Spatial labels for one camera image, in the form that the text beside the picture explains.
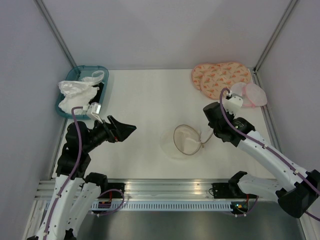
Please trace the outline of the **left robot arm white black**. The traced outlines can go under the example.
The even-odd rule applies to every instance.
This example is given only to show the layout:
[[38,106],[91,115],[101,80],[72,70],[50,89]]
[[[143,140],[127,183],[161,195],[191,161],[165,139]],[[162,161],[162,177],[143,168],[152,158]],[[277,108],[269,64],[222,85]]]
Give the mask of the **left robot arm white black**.
[[75,240],[94,201],[113,192],[106,175],[86,174],[90,152],[104,142],[123,142],[137,128],[111,115],[107,119],[95,120],[92,129],[77,120],[67,127],[50,204],[32,240]]

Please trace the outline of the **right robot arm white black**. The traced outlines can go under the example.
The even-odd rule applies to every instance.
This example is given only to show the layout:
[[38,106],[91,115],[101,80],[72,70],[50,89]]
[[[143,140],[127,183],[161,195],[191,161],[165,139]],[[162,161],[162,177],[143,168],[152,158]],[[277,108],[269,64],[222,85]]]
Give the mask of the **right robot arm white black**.
[[254,177],[245,171],[229,179],[228,192],[235,198],[255,195],[278,203],[291,217],[299,219],[320,196],[320,173],[308,171],[270,145],[246,119],[228,113],[219,102],[203,108],[213,134],[224,143],[250,155],[275,178]]

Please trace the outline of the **white lace bra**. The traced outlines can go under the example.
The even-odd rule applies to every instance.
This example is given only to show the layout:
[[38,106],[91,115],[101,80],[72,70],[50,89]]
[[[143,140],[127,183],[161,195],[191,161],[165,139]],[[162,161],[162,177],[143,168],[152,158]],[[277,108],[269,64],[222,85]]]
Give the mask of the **white lace bra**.
[[78,81],[64,80],[59,82],[57,85],[60,92],[65,97],[73,97],[89,89],[90,87],[99,85],[103,81],[104,76],[105,72],[103,70],[97,70],[93,72],[91,76],[85,76]]

